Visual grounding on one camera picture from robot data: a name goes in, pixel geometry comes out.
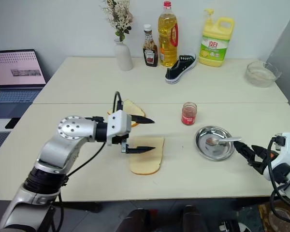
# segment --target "person's leg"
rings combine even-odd
[[[116,232],[148,232],[150,213],[145,209],[136,209],[120,223]]]
[[[187,205],[182,215],[183,232],[208,232],[205,221],[195,206]]]

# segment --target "white shoe sole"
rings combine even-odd
[[[189,68],[185,69],[182,73],[180,73],[180,74],[178,75],[177,78],[172,79],[172,80],[169,80],[169,79],[166,78],[165,81],[166,81],[168,84],[176,84],[177,82],[179,82],[179,80],[180,80],[180,78],[182,77],[182,75],[184,75],[186,72],[188,72],[189,70],[191,70],[191,69],[194,68],[194,66],[195,66],[196,63],[197,63],[196,55],[195,55],[195,54],[193,54],[193,55],[190,55],[190,54],[189,54],[188,56],[195,56],[195,60],[194,60],[194,62],[189,66]]]

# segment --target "stainless steel plate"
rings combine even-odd
[[[234,152],[233,142],[209,145],[206,140],[210,137],[217,139],[232,137],[225,129],[216,126],[207,126],[198,130],[195,135],[195,144],[201,155],[205,158],[220,161],[230,157]]]

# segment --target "black sneaker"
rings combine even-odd
[[[195,54],[179,56],[175,65],[166,71],[165,81],[169,84],[177,83],[184,73],[193,69],[197,63],[196,57]]]

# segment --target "spoon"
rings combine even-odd
[[[222,142],[234,142],[234,141],[239,141],[241,139],[242,139],[242,137],[229,137],[229,138],[223,138],[223,139],[217,139],[217,138],[214,138],[214,137],[210,137],[210,138],[208,138],[206,140],[206,143],[208,145],[215,146],[218,143],[222,143]]]

